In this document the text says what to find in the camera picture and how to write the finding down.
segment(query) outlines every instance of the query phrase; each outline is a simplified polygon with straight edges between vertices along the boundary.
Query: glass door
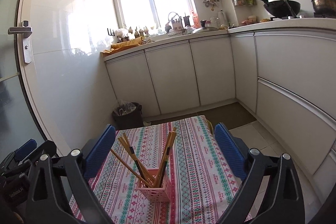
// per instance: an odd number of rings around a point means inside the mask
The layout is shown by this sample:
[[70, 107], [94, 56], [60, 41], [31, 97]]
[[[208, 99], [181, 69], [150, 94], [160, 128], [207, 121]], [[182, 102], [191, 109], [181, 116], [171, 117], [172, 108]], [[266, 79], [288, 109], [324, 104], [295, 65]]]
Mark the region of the glass door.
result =
[[23, 86], [17, 37], [8, 35], [17, 26], [18, 5], [19, 0], [0, 0], [0, 162], [27, 140], [40, 145], [46, 139]]

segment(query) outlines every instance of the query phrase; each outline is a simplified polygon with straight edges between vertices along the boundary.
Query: white cabinet door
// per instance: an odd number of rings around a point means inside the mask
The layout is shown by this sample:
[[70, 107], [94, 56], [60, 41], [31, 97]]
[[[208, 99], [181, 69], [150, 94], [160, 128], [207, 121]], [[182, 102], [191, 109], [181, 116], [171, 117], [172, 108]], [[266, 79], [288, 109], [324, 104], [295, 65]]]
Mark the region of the white cabinet door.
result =
[[162, 114], [200, 105], [188, 41], [154, 47], [145, 52]]
[[313, 175], [335, 142], [334, 120], [317, 107], [268, 81], [258, 80], [257, 115]]
[[336, 118], [336, 33], [275, 30], [255, 34], [258, 75]]
[[143, 51], [106, 63], [117, 99], [142, 105], [143, 117], [160, 115]]
[[230, 38], [190, 41], [201, 105], [235, 97], [235, 73]]
[[336, 152], [331, 150], [320, 168], [314, 174], [314, 181], [320, 190], [322, 202], [325, 202], [336, 182]]
[[257, 57], [253, 33], [231, 36], [236, 76], [236, 98], [253, 112], [257, 104]]

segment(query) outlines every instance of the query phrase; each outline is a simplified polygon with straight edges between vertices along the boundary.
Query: frying pan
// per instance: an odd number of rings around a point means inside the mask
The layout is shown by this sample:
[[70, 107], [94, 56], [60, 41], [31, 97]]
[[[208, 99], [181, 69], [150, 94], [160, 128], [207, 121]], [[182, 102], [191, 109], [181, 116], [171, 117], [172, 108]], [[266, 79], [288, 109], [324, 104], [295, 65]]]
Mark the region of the frying pan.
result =
[[263, 1], [264, 8], [273, 16], [277, 18], [283, 17], [296, 17], [301, 9], [301, 4], [297, 1], [293, 0], [275, 0], [269, 2], [268, 0]]

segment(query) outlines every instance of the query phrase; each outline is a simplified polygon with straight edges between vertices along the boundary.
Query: wire basket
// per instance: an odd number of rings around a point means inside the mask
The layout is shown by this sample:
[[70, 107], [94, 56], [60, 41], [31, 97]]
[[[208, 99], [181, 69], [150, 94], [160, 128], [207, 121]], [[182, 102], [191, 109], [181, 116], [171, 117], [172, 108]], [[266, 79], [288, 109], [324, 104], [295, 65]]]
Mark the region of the wire basket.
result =
[[[158, 168], [148, 169], [148, 172], [156, 177]], [[162, 188], [147, 188], [141, 180], [138, 180], [138, 184], [135, 190], [140, 191], [145, 198], [153, 202], [170, 202], [171, 198], [171, 183], [170, 179], [165, 172], [163, 177]]]
[[169, 36], [169, 37], [172, 37], [172, 36], [177, 35], [177, 34], [180, 34], [180, 33], [183, 33], [183, 30], [181, 30], [181, 31], [172, 31], [172, 32], [169, 32], [169, 33], [168, 33], [168, 36]]

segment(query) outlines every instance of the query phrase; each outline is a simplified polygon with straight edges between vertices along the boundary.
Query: table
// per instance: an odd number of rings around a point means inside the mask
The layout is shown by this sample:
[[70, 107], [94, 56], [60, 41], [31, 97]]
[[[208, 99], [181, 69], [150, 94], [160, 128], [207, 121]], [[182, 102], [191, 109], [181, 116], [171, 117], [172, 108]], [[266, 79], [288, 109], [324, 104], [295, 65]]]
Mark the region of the table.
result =
[[[144, 166], [158, 168], [173, 127], [177, 128], [177, 136], [167, 166], [172, 184], [170, 203], [149, 202], [134, 190], [137, 178], [112, 153], [89, 181], [114, 223], [216, 223], [232, 201], [238, 190], [236, 178], [211, 135], [205, 116], [121, 130], [117, 131], [117, 138], [125, 132]], [[113, 150], [136, 170], [118, 140]], [[74, 216], [83, 220], [73, 197], [70, 206]]]

